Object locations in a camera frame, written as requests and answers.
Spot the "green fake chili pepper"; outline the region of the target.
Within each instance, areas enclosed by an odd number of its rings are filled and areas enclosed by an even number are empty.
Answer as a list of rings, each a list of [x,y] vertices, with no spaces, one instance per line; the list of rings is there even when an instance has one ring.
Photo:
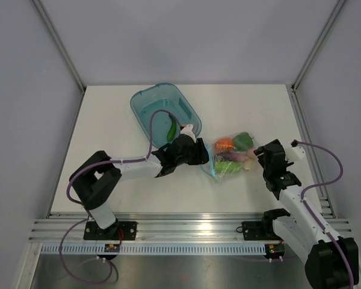
[[[175,136],[176,136],[176,131],[177,131],[177,119],[172,115],[169,114],[169,119],[170,119],[170,128],[168,130],[166,139],[167,142],[170,143],[174,140]]]

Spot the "clear zip top bag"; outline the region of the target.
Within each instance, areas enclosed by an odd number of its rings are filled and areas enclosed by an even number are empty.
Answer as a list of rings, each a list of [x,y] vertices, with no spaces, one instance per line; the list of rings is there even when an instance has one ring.
[[[227,135],[203,144],[208,162],[199,167],[215,183],[226,176],[255,171],[259,166],[254,153],[257,142],[249,132]]]

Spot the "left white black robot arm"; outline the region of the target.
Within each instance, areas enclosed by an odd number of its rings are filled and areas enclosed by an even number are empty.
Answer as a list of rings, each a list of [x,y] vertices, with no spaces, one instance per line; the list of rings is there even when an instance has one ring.
[[[70,176],[67,193],[74,189],[81,205],[96,224],[97,236],[110,240],[119,235],[121,228],[108,203],[119,182],[160,178],[183,164],[199,166],[208,161],[209,153],[203,139],[193,140],[183,134],[172,143],[137,159],[113,159],[105,151],[97,151]]]

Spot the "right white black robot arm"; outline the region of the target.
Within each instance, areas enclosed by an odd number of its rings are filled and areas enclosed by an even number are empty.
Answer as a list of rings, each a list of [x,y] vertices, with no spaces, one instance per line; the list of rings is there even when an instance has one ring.
[[[283,208],[264,212],[261,231],[267,238],[280,238],[304,264],[312,288],[353,288],[359,283],[359,249],[354,238],[344,238],[316,210],[289,166],[305,156],[302,141],[284,148],[279,140],[254,153],[263,169],[266,188]]]

